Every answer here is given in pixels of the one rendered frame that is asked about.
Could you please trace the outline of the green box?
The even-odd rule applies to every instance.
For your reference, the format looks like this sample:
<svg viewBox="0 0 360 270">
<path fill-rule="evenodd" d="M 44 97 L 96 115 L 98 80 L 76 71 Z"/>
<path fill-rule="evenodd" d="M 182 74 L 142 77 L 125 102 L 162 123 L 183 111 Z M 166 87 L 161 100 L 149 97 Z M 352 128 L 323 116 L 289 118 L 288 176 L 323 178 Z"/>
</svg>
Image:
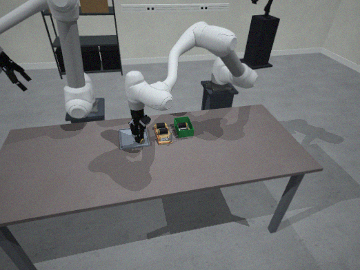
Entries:
<svg viewBox="0 0 360 270">
<path fill-rule="evenodd" d="M 187 127 L 178 128 L 177 123 L 185 123 L 185 122 L 187 123 Z M 179 138 L 194 136 L 194 127 L 192 126 L 192 123 L 190 122 L 190 119 L 188 116 L 174 118 L 174 127 L 176 129 L 176 132 L 177 132 L 177 135 Z M 180 129 L 187 129 L 187 130 L 180 131 Z"/>
</svg>

